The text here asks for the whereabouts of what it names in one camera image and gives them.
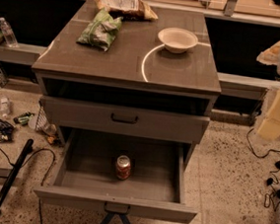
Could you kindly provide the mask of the red coke can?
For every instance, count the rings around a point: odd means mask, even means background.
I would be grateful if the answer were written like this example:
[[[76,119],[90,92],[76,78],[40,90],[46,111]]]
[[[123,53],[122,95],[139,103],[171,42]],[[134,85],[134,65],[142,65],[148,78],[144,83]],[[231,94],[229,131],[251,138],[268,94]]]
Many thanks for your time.
[[[126,180],[131,175],[131,161],[126,155],[119,156],[115,161],[116,176],[120,180]]]

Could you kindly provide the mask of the grey drawer cabinet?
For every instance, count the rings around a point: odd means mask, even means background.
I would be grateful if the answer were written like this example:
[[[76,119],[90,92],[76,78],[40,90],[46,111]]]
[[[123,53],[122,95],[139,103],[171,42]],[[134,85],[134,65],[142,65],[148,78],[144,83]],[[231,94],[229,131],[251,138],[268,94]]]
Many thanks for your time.
[[[95,12],[86,1],[35,62],[43,96],[210,118],[221,87],[203,14],[159,8],[157,21],[124,22],[102,51],[77,42]],[[167,28],[194,33],[197,45],[167,51],[158,39]],[[61,140],[79,129],[56,126]]]

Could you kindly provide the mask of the open grey middle drawer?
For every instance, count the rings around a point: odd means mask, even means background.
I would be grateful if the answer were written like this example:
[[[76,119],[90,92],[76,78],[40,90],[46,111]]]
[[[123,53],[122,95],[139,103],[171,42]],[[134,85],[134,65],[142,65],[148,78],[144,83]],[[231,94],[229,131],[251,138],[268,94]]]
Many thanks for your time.
[[[115,161],[126,155],[131,175],[116,176]],[[44,203],[103,212],[130,224],[132,216],[189,223],[196,216],[185,205],[186,147],[160,139],[74,129],[54,169],[50,185],[35,193]]]

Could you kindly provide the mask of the closed grey upper drawer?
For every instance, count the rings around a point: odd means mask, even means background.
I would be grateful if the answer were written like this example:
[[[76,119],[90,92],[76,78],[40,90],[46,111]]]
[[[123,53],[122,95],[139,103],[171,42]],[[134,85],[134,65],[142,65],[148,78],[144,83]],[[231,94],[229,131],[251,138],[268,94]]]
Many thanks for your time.
[[[43,96],[40,102],[48,121],[58,126],[179,143],[199,143],[210,120],[205,116],[140,110],[49,96]]]

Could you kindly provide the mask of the green can on floor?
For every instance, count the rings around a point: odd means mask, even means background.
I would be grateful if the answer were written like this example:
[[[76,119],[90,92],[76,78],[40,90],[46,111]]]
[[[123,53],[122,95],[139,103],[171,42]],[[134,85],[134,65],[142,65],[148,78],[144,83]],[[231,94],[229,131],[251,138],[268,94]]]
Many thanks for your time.
[[[25,112],[19,116],[14,117],[14,122],[20,125],[27,125],[31,118],[34,116],[32,112]]]

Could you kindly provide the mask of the white paper bowl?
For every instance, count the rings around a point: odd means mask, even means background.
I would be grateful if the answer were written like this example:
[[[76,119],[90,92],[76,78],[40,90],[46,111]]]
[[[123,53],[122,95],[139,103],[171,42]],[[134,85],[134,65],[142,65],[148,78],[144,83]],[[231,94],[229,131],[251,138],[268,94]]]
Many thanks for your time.
[[[186,29],[167,28],[159,32],[158,39],[166,50],[174,54],[187,52],[198,43],[197,36]]]

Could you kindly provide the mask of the brown chip bag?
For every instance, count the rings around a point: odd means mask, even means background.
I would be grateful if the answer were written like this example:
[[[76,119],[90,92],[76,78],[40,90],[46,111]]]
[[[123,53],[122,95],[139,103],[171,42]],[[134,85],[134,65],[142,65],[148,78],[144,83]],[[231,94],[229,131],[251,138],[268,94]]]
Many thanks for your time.
[[[115,17],[126,20],[157,20],[158,16],[149,4],[142,0],[95,0],[99,9],[104,8]]]

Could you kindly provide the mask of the green chip bag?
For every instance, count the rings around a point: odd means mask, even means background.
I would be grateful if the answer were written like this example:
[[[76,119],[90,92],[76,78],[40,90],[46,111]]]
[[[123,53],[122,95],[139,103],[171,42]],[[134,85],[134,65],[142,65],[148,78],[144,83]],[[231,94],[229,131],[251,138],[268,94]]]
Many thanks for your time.
[[[102,8],[79,35],[77,42],[108,51],[119,33],[121,24],[121,17],[114,19],[106,9]]]

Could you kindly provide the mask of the black bar on floor left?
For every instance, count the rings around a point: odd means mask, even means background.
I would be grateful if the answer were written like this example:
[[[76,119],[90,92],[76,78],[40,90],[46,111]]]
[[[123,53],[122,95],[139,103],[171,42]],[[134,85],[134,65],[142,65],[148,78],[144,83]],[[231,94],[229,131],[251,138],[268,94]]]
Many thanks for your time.
[[[2,203],[5,201],[6,195],[7,193],[9,193],[9,190],[11,188],[11,185],[14,183],[17,174],[20,172],[21,167],[23,165],[23,163],[25,162],[27,155],[33,152],[33,143],[34,141],[32,139],[29,139],[22,152],[20,153],[17,162],[14,164],[11,173],[8,174],[8,177],[5,181],[5,183],[3,184],[3,186],[1,187],[0,190],[0,207],[2,205]]]

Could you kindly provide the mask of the clear water bottle on ledge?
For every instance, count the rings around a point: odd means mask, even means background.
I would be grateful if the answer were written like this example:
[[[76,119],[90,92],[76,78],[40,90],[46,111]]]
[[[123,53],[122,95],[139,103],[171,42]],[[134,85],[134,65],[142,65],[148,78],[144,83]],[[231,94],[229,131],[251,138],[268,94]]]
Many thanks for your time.
[[[13,29],[10,26],[10,23],[5,20],[5,18],[0,18],[0,30],[4,36],[4,40],[9,47],[18,47],[17,38],[13,33]]]

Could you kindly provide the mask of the small bottle on floor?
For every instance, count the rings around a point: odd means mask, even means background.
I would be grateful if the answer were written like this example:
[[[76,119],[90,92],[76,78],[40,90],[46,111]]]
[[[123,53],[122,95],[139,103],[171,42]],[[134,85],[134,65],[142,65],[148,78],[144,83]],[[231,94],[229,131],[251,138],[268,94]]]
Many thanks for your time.
[[[3,117],[8,117],[11,111],[11,103],[10,100],[4,96],[0,100],[0,113]]]

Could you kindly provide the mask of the dark snack bag on floor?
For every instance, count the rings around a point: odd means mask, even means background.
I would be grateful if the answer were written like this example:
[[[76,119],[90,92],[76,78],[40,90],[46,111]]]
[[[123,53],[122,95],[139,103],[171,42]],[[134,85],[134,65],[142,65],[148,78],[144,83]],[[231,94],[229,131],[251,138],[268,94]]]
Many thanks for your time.
[[[0,118],[0,142],[11,142],[15,127],[8,121]]]

